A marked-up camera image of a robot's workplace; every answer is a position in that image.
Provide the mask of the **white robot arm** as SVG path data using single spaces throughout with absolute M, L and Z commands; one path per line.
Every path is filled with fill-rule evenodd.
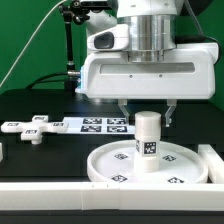
M 209 99 L 215 92 L 214 65 L 220 47 L 175 41 L 175 19 L 188 0 L 111 0 L 117 17 L 93 15 L 77 91 L 92 99 L 165 100 L 165 122 L 177 101 Z

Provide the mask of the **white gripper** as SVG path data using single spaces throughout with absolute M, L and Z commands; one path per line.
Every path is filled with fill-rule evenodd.
M 97 52 L 85 60 L 82 92 L 90 98 L 119 99 L 129 125 L 134 115 L 127 99 L 165 99 L 165 126 L 172 123 L 176 99 L 209 99 L 215 92 L 215 43 L 179 44 L 156 63 L 131 63 L 125 52 Z

